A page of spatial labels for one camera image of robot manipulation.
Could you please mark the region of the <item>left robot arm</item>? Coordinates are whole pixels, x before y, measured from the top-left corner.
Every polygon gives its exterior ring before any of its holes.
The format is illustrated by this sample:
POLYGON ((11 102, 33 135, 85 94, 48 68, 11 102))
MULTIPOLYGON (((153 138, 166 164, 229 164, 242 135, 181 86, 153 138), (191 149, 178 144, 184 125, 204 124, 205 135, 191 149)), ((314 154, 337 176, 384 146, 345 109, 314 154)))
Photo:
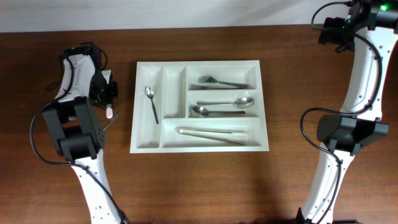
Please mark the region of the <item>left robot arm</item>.
POLYGON ((108 56, 94 42, 64 50, 63 77, 55 99, 38 113, 44 117, 53 145, 71 167, 82 188, 92 223, 129 223, 113 198, 104 168, 105 128, 95 112, 104 109, 115 120, 118 84, 106 68, 108 56))

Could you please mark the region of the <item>white plastic knife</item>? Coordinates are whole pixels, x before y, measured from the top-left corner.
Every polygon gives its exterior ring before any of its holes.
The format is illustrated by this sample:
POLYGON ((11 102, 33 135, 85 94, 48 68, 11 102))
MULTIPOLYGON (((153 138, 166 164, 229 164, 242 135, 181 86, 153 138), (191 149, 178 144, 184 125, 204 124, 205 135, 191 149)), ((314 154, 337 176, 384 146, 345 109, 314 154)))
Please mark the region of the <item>white plastic knife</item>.
POLYGON ((111 104, 106 105, 106 117, 108 119, 113 117, 113 106, 111 104))

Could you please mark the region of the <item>small metal spoon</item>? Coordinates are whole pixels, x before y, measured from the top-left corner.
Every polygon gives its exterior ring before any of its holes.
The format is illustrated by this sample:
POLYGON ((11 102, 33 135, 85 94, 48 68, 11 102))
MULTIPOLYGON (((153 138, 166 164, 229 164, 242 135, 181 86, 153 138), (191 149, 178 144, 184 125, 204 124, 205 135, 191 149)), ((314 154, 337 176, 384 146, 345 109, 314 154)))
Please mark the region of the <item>small metal spoon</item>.
POLYGON ((151 107, 152 107, 152 111, 154 114, 155 122, 156 122, 156 124, 159 124, 157 110, 156 110, 155 103, 154 103, 155 90, 150 86, 146 86, 144 90, 145 90, 146 97, 148 97, 151 101, 151 107))
POLYGON ((122 111, 118 111, 112 118, 111 121, 103 128, 104 131, 107 130, 114 122, 115 120, 118 118, 118 116, 121 114, 122 111))

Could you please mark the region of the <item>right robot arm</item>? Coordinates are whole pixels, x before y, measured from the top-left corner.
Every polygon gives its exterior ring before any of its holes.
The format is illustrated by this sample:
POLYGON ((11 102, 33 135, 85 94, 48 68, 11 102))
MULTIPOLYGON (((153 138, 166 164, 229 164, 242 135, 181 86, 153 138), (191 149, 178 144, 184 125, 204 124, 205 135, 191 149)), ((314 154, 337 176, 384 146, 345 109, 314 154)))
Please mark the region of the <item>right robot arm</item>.
POLYGON ((321 44, 336 44, 336 52, 354 52, 348 92, 340 110, 319 108, 320 151, 317 171, 295 223, 334 223, 333 209, 343 177, 359 151, 387 136, 382 119, 382 92, 390 57, 397 43, 397 1, 345 1, 346 18, 327 17, 321 44))

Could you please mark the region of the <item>metal fork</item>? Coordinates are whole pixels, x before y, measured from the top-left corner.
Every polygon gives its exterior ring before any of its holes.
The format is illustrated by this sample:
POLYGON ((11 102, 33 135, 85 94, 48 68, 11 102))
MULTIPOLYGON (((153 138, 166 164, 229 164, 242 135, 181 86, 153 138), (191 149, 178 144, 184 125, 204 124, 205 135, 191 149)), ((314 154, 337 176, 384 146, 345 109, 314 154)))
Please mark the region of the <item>metal fork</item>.
POLYGON ((213 87, 189 84, 189 90, 242 90, 241 87, 213 87))
POLYGON ((218 81, 215 77, 209 76, 209 75, 204 75, 198 78, 199 83, 220 83, 223 85, 229 85, 229 86, 235 86, 238 88, 245 88, 248 89, 249 85, 244 84, 244 83, 231 83, 231 82, 222 82, 218 81))

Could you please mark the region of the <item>long metal tongs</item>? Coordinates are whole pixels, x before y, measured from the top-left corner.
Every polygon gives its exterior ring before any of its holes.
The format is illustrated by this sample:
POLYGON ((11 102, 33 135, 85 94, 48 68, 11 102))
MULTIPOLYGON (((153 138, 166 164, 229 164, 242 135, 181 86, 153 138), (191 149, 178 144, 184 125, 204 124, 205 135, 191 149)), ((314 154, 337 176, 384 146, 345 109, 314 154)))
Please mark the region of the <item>long metal tongs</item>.
POLYGON ((177 127, 176 131, 181 135, 210 139, 231 144, 245 145, 248 142, 247 131, 189 127, 177 127))

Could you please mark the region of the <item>metal tablespoon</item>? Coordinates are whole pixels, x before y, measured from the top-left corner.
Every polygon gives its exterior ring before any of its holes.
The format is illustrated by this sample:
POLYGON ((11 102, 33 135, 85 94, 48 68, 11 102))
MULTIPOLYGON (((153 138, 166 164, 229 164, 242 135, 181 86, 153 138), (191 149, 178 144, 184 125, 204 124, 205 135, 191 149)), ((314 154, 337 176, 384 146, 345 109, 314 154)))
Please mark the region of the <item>metal tablespoon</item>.
POLYGON ((252 97, 242 97, 234 101, 227 102, 210 102, 210 101, 197 101, 198 106, 210 106, 210 105, 233 105, 236 108, 244 109, 252 106, 254 104, 254 98, 252 97))
POLYGON ((245 111, 209 111, 202 106, 192 106, 190 108, 190 113, 198 118, 206 118, 214 114, 224 114, 224 115, 246 114, 245 111))

